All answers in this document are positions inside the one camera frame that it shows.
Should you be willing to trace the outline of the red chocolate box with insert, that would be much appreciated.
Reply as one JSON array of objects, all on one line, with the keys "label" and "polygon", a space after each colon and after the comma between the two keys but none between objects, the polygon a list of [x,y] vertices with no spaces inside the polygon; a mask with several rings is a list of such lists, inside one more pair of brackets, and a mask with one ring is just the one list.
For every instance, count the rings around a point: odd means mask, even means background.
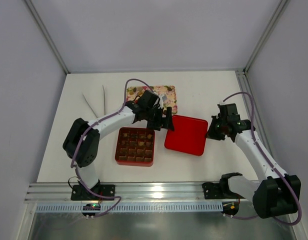
[{"label": "red chocolate box with insert", "polygon": [[118,132],[114,159],[118,165],[151,167],[154,163],[155,131],[122,127]]}]

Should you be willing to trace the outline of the red box lid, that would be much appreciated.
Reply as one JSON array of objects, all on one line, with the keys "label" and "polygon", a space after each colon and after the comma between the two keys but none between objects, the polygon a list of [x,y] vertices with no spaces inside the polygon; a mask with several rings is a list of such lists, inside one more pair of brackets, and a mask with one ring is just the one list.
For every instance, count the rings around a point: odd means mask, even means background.
[{"label": "red box lid", "polygon": [[168,130],[164,147],[181,153],[202,156],[205,151],[208,122],[204,119],[174,115],[174,130]]}]

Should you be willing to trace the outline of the metal tongs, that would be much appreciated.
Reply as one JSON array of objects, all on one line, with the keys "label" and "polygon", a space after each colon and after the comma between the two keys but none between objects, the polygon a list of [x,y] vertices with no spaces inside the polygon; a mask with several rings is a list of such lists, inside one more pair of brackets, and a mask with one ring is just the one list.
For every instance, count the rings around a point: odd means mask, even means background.
[{"label": "metal tongs", "polygon": [[100,118],[106,114],[106,95],[103,85],[88,86],[82,91],[82,96],[96,118]]}]

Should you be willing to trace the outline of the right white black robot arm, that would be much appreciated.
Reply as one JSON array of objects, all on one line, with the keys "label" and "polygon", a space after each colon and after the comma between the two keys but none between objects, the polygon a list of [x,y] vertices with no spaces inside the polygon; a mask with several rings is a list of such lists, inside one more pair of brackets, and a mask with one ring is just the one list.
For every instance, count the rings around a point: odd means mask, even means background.
[{"label": "right white black robot arm", "polygon": [[241,119],[236,104],[221,103],[218,108],[206,137],[217,141],[231,139],[247,157],[258,179],[253,182],[239,172],[223,174],[219,180],[221,193],[226,198],[240,196],[249,200],[262,219],[299,213],[300,179],[277,164],[252,122]]}]

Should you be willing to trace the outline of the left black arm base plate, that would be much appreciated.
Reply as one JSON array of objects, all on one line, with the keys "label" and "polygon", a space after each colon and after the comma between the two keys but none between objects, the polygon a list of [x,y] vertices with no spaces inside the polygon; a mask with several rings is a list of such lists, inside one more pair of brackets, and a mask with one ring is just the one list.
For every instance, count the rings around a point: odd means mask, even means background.
[{"label": "left black arm base plate", "polygon": [[72,201],[112,201],[115,196],[115,188],[116,186],[114,184],[97,184],[91,189],[91,191],[97,195],[107,197],[100,198],[87,191],[86,188],[79,183],[72,187],[70,199]]}]

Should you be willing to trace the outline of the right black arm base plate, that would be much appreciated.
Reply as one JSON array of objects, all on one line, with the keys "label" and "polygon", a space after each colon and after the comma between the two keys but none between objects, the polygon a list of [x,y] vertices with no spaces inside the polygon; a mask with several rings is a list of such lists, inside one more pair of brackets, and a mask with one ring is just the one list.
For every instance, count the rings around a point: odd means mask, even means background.
[{"label": "right black arm base plate", "polygon": [[202,184],[205,200],[236,199],[237,194],[230,191],[227,183],[204,182]]}]

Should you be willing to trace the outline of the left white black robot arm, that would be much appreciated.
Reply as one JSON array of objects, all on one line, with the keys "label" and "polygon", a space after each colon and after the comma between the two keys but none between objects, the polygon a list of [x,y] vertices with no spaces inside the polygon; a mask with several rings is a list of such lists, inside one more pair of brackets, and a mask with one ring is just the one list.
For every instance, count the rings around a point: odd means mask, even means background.
[{"label": "left white black robot arm", "polygon": [[125,100],[115,112],[91,121],[76,119],[62,148],[71,159],[78,184],[72,189],[72,200],[113,200],[114,196],[102,191],[102,185],[96,175],[93,164],[98,154],[101,139],[122,127],[136,122],[146,121],[147,129],[160,131],[174,130],[171,106],[163,107],[160,97],[152,90],[146,90],[133,100]]}]

